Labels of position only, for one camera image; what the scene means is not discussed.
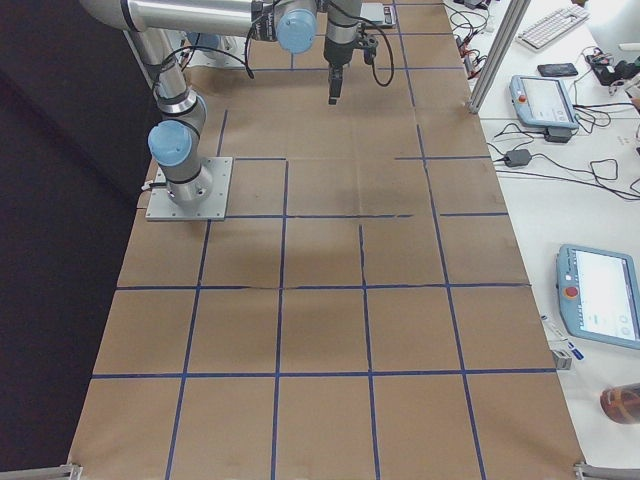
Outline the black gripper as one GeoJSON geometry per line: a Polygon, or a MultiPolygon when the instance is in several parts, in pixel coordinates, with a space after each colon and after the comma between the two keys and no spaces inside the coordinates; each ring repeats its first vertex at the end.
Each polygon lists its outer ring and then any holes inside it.
{"type": "Polygon", "coordinates": [[[323,55],[329,65],[329,105],[336,105],[340,99],[343,84],[343,67],[351,62],[353,50],[353,41],[338,43],[329,37],[325,38],[323,55]]]}

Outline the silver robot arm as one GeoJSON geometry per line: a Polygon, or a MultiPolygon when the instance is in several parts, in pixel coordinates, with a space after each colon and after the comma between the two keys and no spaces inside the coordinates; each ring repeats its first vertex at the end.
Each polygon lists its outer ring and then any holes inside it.
{"type": "Polygon", "coordinates": [[[85,1],[103,24],[126,32],[146,72],[163,120],[148,145],[166,182],[170,217],[200,219],[217,193],[220,174],[198,153],[206,102],[186,82],[168,33],[184,31],[277,42],[304,53],[314,42],[317,15],[327,16],[324,58],[329,67],[329,103],[341,95],[343,70],[355,50],[373,64],[377,40],[364,30],[359,1],[85,1]]]}

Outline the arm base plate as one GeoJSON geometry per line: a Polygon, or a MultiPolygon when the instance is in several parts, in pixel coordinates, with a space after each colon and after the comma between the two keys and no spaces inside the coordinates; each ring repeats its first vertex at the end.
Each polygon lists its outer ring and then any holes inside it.
{"type": "Polygon", "coordinates": [[[202,157],[199,175],[189,183],[166,180],[157,169],[145,218],[149,221],[223,221],[226,217],[234,159],[202,157]]]}

